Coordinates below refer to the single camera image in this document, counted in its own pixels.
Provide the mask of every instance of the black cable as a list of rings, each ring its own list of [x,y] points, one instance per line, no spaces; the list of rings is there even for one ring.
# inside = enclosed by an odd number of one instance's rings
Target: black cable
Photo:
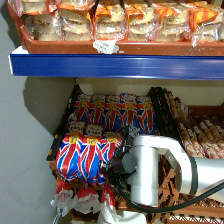
[[[119,182],[119,177],[118,175],[116,174],[115,175],[116,177],[116,182],[117,182],[117,189],[118,189],[118,192],[120,194],[120,196],[126,201],[126,203],[131,206],[132,208],[134,208],[135,210],[138,210],[140,212],[145,212],[145,213],[166,213],[166,212],[172,212],[174,210],[178,210],[178,209],[182,209],[182,208],[185,208],[187,206],[190,206],[190,205],[193,205],[207,197],[209,197],[210,195],[222,190],[224,188],[224,182],[217,185],[216,187],[206,191],[205,193],[189,200],[189,201],[186,201],[186,202],[183,202],[179,205],[175,205],[175,206],[170,206],[170,207],[166,207],[166,208],[142,208],[134,203],[131,202],[131,200],[125,195],[125,193],[122,191],[121,189],[121,185],[120,185],[120,182]]]

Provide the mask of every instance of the union jack packaging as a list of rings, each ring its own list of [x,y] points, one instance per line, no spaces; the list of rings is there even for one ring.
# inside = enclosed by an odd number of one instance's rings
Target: union jack packaging
[[[156,114],[150,97],[138,96],[138,121],[141,134],[153,135],[157,132]]]
[[[100,165],[108,164],[110,160],[119,153],[122,145],[122,135],[115,132],[107,132],[101,140],[99,160]],[[98,170],[98,184],[102,185],[107,182],[107,175],[103,167]]]
[[[83,214],[100,211],[99,195],[89,186],[82,187],[73,199],[73,208]]]
[[[104,116],[105,130],[120,133],[122,129],[120,96],[106,96]]]
[[[56,158],[57,169],[63,181],[60,181],[55,200],[51,201],[51,205],[57,208],[58,216],[65,216],[72,208],[73,191],[68,185],[78,176],[79,154],[82,145],[83,135],[77,132],[71,132],[65,135],[59,147]]]
[[[105,96],[93,95],[89,105],[89,123],[104,125]]]
[[[136,96],[134,94],[121,94],[121,115],[123,120],[123,127],[132,124],[136,128],[138,123],[138,108],[136,103]]]
[[[88,122],[88,110],[91,96],[80,94],[74,105],[75,121]]]
[[[116,213],[114,195],[109,184],[106,184],[102,191],[100,212],[107,223],[121,220],[121,216]]]
[[[78,176],[90,186],[97,183],[101,136],[102,127],[91,124],[87,125],[86,135],[82,139]]]

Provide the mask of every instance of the shelf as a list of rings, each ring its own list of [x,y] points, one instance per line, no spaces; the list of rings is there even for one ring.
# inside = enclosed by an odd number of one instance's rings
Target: shelf
[[[15,76],[224,80],[224,56],[29,54],[9,55]]]

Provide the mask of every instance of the price tag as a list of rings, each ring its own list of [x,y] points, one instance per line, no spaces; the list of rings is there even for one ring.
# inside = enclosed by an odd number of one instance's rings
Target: price tag
[[[112,54],[114,52],[116,40],[95,40],[93,47],[97,49],[99,53]]]

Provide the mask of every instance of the wall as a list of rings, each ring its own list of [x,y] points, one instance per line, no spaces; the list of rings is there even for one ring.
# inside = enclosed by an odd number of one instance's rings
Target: wall
[[[74,79],[13,77],[7,56],[19,46],[18,36],[5,3],[0,3],[0,10],[0,223],[48,224],[55,216],[49,204],[55,187],[45,158]],[[162,86],[186,104],[224,102],[223,81],[85,78],[79,81],[88,94],[145,95],[150,86]]]

